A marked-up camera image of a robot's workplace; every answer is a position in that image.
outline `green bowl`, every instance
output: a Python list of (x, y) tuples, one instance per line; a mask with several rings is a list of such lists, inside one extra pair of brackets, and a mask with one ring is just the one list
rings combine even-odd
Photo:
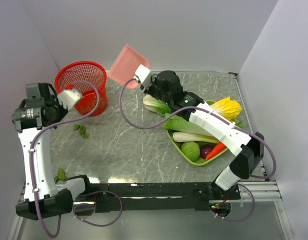
[[(208, 103), (209, 105), (211, 104), (214, 104), (215, 101), (212, 101), (212, 100), (208, 100), (206, 101), (206, 103)], [(173, 143), (173, 145), (175, 146), (175, 148), (177, 149), (177, 151), (188, 161), (190, 162), (191, 164), (195, 165), (195, 166), (203, 166), (207, 163), (210, 163), (212, 160), (216, 159), (217, 157), (219, 157), (221, 154), (223, 154), (225, 151), (228, 150), (228, 148), (226, 148), (225, 150), (223, 150), (222, 152), (220, 152), (219, 154), (217, 154), (216, 156), (212, 157), (211, 159), (209, 159), (208, 161), (206, 161), (205, 159), (203, 158), (198, 158), (197, 161), (191, 161), (189, 160), (184, 154), (183, 152), (180, 150), (180, 148), (177, 146), (177, 144), (174, 142), (173, 138), (172, 138), (172, 135), (173, 135), (173, 130), (166, 130), (167, 131), (167, 135), (170, 139), (170, 141)]]

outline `pink plastic object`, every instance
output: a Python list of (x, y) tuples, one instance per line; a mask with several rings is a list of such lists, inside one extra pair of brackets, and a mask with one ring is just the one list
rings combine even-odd
[[(107, 76), (124, 85), (135, 76), (135, 71), (141, 64), (149, 68), (147, 59), (126, 44), (110, 68)], [(137, 86), (137, 82), (131, 82), (127, 85), (127, 88), (135, 89)]]

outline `carrot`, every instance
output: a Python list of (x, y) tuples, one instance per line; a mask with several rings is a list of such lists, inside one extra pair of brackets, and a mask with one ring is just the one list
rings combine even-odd
[(207, 154), (206, 161), (221, 153), (226, 148), (226, 145), (224, 145), (222, 142), (219, 142), (216, 146), (214, 146), (210, 153)]

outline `gray marble surface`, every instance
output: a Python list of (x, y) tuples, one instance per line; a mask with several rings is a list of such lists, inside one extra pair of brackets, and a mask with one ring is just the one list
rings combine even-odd
[[(236, 80), (231, 74), (178, 73), (178, 76), (186, 91), (205, 100), (218, 101), (230, 96), (241, 104)], [(62, 167), (69, 177), (86, 174), (93, 183), (210, 182), (234, 159), (227, 151), (201, 167), (188, 163), (174, 148), (165, 130), (160, 127), (140, 130), (125, 122), (117, 106), (120, 89), (121, 86), (107, 80), (107, 109), (99, 116), (80, 122), (90, 134), (88, 139), (73, 131), (73, 123), (52, 130), (50, 146), (54, 174)], [(162, 117), (143, 107), (143, 97), (139, 90), (126, 90), (123, 109), (131, 121), (148, 126)], [(65, 120), (79, 116), (72, 110)], [(244, 109), (238, 120), (250, 129)], [(261, 175), (261, 172), (258, 166), (254, 174)]]

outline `red plastic basket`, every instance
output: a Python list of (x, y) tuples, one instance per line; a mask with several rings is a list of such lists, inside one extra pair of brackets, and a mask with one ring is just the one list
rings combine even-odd
[[(91, 115), (91, 117), (93, 117), (101, 114), (107, 107), (106, 79), (106, 71), (101, 65), (92, 61), (79, 61), (64, 67), (57, 74), (55, 78), (55, 88), (57, 92), (60, 93), (64, 89), (67, 89), (69, 84), (76, 81), (87, 81), (94, 84), (98, 89), (100, 102), (96, 111)], [(86, 115), (92, 111), (96, 105), (96, 93), (93, 88), (87, 84), (77, 84), (75, 88), (83, 95), (83, 98), (75, 105), (75, 108), (80, 114)]]

